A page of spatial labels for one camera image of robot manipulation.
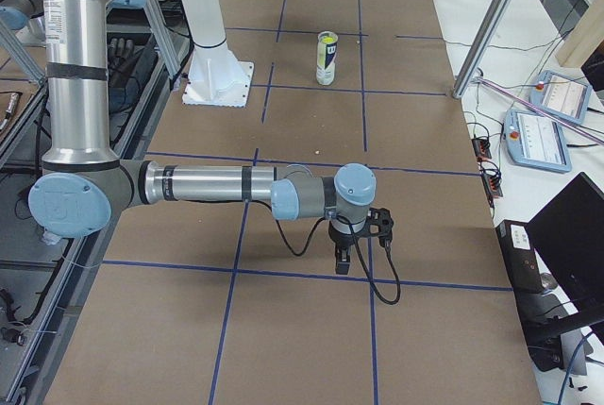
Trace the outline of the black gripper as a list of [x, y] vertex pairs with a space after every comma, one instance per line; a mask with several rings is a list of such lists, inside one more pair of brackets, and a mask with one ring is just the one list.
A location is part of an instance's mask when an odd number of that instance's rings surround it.
[[335, 273], [347, 276], [350, 268], [350, 247], [366, 234], [366, 222], [349, 225], [345, 220], [331, 220], [328, 235], [335, 244]]

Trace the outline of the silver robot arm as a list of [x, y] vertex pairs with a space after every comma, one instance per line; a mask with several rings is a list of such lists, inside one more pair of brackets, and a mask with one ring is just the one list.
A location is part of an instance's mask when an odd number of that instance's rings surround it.
[[260, 202], [278, 221], [328, 221], [339, 274], [348, 271], [349, 254], [360, 239], [378, 235], [376, 177], [358, 163], [317, 177], [301, 165], [161, 166], [119, 158], [109, 144], [112, 0], [42, 1], [52, 141], [42, 158], [42, 177], [28, 195], [41, 226], [80, 238], [128, 208], [161, 200]]

